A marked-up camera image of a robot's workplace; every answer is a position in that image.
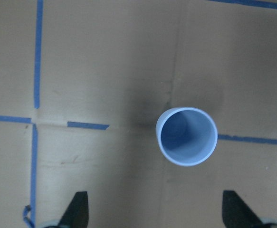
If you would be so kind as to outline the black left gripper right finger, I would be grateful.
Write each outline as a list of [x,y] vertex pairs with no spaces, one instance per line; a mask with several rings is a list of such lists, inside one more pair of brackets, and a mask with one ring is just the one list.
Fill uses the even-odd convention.
[[222,195],[222,221],[226,228],[260,228],[264,223],[234,190]]

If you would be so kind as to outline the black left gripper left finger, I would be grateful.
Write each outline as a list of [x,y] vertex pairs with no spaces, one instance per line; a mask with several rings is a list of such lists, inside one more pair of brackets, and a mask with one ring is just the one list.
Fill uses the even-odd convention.
[[76,192],[58,223],[59,228],[87,228],[89,221],[88,194]]

